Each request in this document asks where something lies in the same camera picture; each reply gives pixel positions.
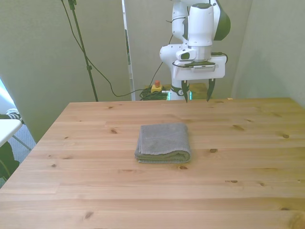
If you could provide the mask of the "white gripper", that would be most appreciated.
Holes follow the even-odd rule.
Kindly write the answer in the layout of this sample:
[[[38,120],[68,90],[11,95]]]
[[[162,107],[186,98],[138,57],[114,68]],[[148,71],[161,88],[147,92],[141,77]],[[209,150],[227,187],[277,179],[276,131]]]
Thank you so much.
[[[173,79],[182,81],[181,89],[185,101],[188,102],[188,81],[209,79],[206,100],[209,101],[214,91],[215,79],[225,76],[226,55],[212,55],[211,59],[204,62],[191,62],[176,60],[172,63]]]

